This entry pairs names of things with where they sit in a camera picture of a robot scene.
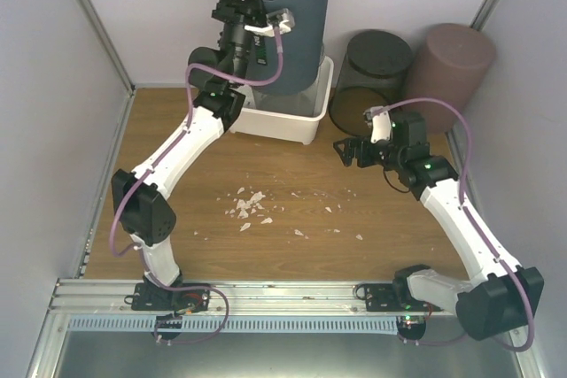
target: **black lid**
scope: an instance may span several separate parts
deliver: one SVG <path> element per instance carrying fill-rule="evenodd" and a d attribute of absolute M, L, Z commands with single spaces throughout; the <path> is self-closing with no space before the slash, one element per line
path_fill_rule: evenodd
<path fill-rule="evenodd" d="M 351 67 L 371 77 L 389 77 L 408 69 L 413 54 L 397 35 L 380 30 L 357 34 L 346 49 Z"/>

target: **metal bracket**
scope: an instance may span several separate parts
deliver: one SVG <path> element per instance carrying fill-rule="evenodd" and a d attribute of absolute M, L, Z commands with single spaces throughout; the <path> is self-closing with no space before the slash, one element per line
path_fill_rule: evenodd
<path fill-rule="evenodd" d="M 203 289 L 171 292 L 155 286 L 144 277 L 144 281 L 134 287 L 134 294 L 124 297 L 124 302 L 130 304 L 135 312 L 197 313 L 208 310 L 210 297 L 211 292 Z"/>
<path fill-rule="evenodd" d="M 414 298 L 402 302 L 396 295 L 391 283 L 367 283 L 358 289 L 364 288 L 364 301 L 367 312 L 419 312 L 425 313 L 432 309 L 433 312 L 441 312 L 435 305 L 431 307 L 423 301 Z"/>

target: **wooden floor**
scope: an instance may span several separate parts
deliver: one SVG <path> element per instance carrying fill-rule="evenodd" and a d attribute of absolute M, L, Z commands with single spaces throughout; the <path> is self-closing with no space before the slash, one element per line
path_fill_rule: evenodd
<path fill-rule="evenodd" d="M 182 89 L 139 90 L 117 168 L 131 170 L 178 126 Z M 182 177 L 170 198 L 177 225 L 175 258 L 191 279 L 389 280 L 424 263 L 464 278 L 464 268 L 432 216 L 410 195 L 390 189 L 379 166 L 346 168 L 332 148 L 344 138 L 325 118 L 311 145 L 226 134 Z M 449 156 L 444 136 L 433 151 Z M 239 219 L 226 213 L 261 191 L 265 208 Z M 141 278 L 138 256 L 113 258 L 110 193 L 99 222 L 87 278 Z M 272 223 L 260 224 L 266 218 Z M 241 226 L 250 222 L 247 230 Z M 129 243 L 120 230 L 119 247 Z"/>

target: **black clamp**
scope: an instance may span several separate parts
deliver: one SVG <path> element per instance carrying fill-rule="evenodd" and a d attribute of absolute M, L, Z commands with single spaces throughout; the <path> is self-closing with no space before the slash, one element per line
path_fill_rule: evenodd
<path fill-rule="evenodd" d="M 180 288 L 183 285 L 181 274 L 170 285 Z M 195 286 L 209 286 L 206 283 L 191 284 Z M 186 291 L 170 291 L 163 289 L 144 276 L 144 280 L 137 283 L 134 294 L 124 297 L 124 302 L 137 312 L 206 312 L 209 306 L 210 291 L 205 289 L 189 289 Z"/>
<path fill-rule="evenodd" d="M 372 143 L 369 137 L 348 137 L 334 142 L 333 148 L 346 167 L 353 164 L 354 158 L 360 168 L 383 164 L 381 150 L 384 148 L 384 142 Z"/>

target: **dark gray cylinder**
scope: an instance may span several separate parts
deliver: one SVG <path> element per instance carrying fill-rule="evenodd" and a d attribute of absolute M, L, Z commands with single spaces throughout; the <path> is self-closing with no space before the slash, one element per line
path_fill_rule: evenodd
<path fill-rule="evenodd" d="M 267 12 L 288 8 L 296 26 L 283 35 L 283 71 L 274 83 L 263 86 L 268 95 L 291 95 L 307 89 L 317 78 L 322 35 L 327 15 L 327 0 L 263 0 Z M 252 50 L 246 77 L 264 80 L 276 72 L 276 43 L 266 37 L 267 65 L 257 64 Z"/>

